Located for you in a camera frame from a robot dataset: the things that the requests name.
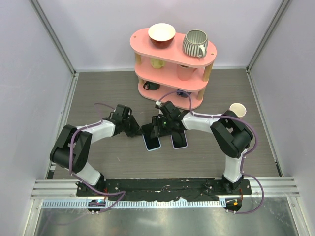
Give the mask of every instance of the pink shelf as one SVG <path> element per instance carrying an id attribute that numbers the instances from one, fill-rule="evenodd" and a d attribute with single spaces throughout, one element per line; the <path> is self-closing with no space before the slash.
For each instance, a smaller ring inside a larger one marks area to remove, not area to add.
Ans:
<path id="1" fill-rule="evenodd" d="M 210 41 L 208 42 L 207 56 L 204 58 L 187 56 L 182 49 L 185 37 L 185 34 L 182 33 L 176 33 L 173 42 L 168 48 L 156 48 L 150 41 L 148 29 L 140 29 L 130 38 L 130 45 L 137 54 L 190 67 L 210 65 L 217 56 L 217 49 Z"/>
<path id="2" fill-rule="evenodd" d="M 208 81 L 204 82 L 201 80 L 204 68 L 198 68 L 189 80 L 182 81 L 177 77 L 177 66 L 176 64 L 167 62 L 163 68 L 154 69 L 150 64 L 150 58 L 142 57 L 141 64 L 136 64 L 134 70 L 145 81 L 151 81 L 175 89 L 195 92 L 206 87 Z"/>
<path id="3" fill-rule="evenodd" d="M 163 95 L 171 91 L 176 91 L 175 88 L 170 88 L 163 85 L 161 85 L 160 88 L 155 91 L 145 90 L 143 88 L 143 85 L 140 83 L 138 83 L 138 90 L 143 97 L 153 100 L 153 101 L 159 100 Z M 190 95 L 192 99 L 192 109 L 195 109 L 201 105 L 202 100 L 200 101 L 197 100 L 197 94 L 198 94 L 197 92 L 193 92 Z M 185 109 L 185 110 L 189 109 L 189 98 L 180 97 L 176 93 L 173 93 L 162 100 L 162 102 L 166 102 L 166 101 L 172 101 L 172 103 L 178 108 Z"/>

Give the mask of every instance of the white paper cup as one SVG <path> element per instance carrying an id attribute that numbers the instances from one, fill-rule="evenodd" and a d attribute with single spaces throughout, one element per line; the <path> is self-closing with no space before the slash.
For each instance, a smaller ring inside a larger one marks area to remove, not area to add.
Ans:
<path id="1" fill-rule="evenodd" d="M 246 114 L 246 107 L 241 103 L 233 103 L 230 106 L 230 111 L 233 111 L 239 118 L 242 118 Z"/>

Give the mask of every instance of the pink cup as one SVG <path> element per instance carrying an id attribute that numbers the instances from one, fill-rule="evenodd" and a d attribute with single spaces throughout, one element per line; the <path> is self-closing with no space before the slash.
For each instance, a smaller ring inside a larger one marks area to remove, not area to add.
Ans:
<path id="1" fill-rule="evenodd" d="M 185 65 L 177 65 L 177 77 L 183 81 L 189 80 L 196 69 L 197 68 L 192 68 Z"/>

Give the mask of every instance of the bowl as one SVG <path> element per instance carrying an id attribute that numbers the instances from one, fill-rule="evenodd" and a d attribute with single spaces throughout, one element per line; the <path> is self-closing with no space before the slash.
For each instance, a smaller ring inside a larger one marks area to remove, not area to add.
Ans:
<path id="1" fill-rule="evenodd" d="M 148 30 L 149 38 L 157 48 L 167 48 L 174 40 L 176 30 L 166 23 L 152 25 Z"/>

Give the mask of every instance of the gray striped mug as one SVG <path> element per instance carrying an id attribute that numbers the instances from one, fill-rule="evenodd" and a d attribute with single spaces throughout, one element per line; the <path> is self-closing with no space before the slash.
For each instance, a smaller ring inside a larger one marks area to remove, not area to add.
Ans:
<path id="1" fill-rule="evenodd" d="M 201 30 L 189 31 L 183 41 L 183 51 L 188 56 L 204 58 L 207 55 L 208 36 Z"/>

